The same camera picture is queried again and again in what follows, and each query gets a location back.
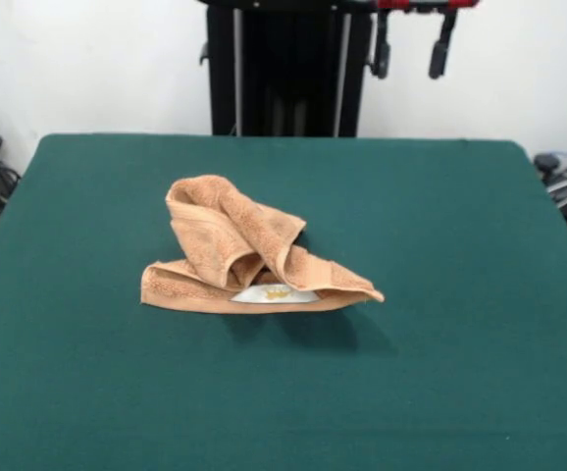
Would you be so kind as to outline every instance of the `folded towel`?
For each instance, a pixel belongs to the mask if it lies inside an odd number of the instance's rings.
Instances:
[[[146,268],[144,303],[181,311],[268,314],[384,301],[371,282],[293,245],[305,221],[252,201],[223,177],[179,180],[166,203],[186,260]],[[264,302],[233,300],[256,285],[264,287]],[[285,302],[294,290],[313,291],[315,300]]]

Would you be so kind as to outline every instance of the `crumpled towel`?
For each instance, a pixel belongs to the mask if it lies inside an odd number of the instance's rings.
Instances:
[[[384,296],[346,268],[293,245],[305,221],[254,202],[227,179],[179,180],[166,196],[171,226],[186,260],[157,262],[141,282],[144,303],[219,314],[328,311]],[[233,301],[253,285],[314,291],[303,303]]]

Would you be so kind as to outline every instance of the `towel label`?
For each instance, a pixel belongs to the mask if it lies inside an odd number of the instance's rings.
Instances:
[[[298,291],[288,285],[256,285],[232,298],[235,302],[251,304],[296,304],[319,300],[314,291]]]

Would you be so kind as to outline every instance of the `green table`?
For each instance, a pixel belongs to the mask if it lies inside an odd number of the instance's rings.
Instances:
[[[387,296],[139,304],[200,174]],[[508,142],[58,135],[0,222],[0,470],[567,469],[567,228]]]

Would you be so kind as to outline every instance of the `white wall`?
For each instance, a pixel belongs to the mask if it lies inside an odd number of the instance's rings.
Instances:
[[[439,17],[395,17],[390,77],[367,77],[362,136],[513,139],[567,150],[567,1],[483,0],[448,74]],[[195,0],[0,0],[0,133],[26,167],[55,131],[208,133],[205,7]]]

